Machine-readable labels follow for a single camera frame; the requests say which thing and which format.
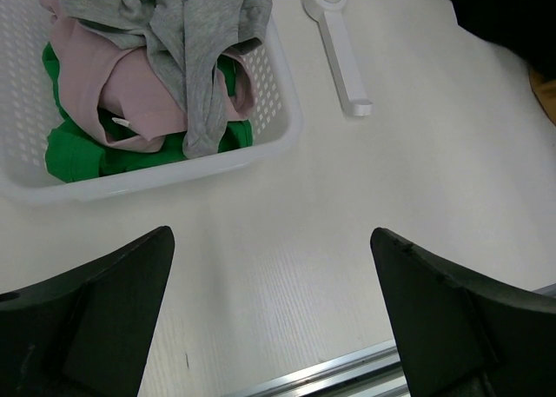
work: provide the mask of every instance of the clothes pile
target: clothes pile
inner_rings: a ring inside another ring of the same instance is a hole
[[[40,0],[44,67],[63,123],[48,171],[64,182],[253,144],[254,82],[272,0]]]
[[[451,1],[462,28],[529,63],[533,92],[556,124],[554,0]]]

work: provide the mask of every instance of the black object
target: black object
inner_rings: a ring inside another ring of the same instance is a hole
[[[451,0],[458,24],[556,79],[556,0]]]
[[[556,395],[556,300],[385,229],[371,249],[412,397]]]
[[[174,255],[170,228],[0,294],[0,395],[137,395]]]

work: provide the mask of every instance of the dark fabric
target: dark fabric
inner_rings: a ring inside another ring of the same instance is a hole
[[[412,397],[556,395],[556,300],[385,229],[371,249]]]
[[[556,0],[451,0],[458,24],[556,79]]]

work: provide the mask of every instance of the green cloth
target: green cloth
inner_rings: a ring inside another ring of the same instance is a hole
[[[218,68],[224,73],[226,83],[234,84],[234,88],[228,88],[229,95],[233,96],[235,93],[235,65],[229,61],[234,60],[219,60]],[[49,146],[46,150],[45,161],[47,170],[53,176],[63,182],[79,182],[187,159],[182,152],[185,133],[166,136],[161,150],[153,154],[112,149],[98,144],[71,120],[60,104],[58,95],[60,63],[50,44],[44,49],[43,64],[52,79],[54,100],[63,118],[63,123],[53,129],[48,137]],[[112,116],[108,111],[99,109],[101,124],[113,137],[123,139],[134,135],[131,130],[114,123]],[[219,152],[251,145],[253,145],[253,130],[250,122],[229,122],[226,133],[220,142]]]

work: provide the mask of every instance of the clothing tag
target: clothing tag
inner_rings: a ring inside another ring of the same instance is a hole
[[[126,121],[125,119],[122,119],[121,117],[113,117],[112,122],[116,123],[118,125],[124,126],[126,128],[129,128],[131,126],[131,123],[129,123],[129,121]]]

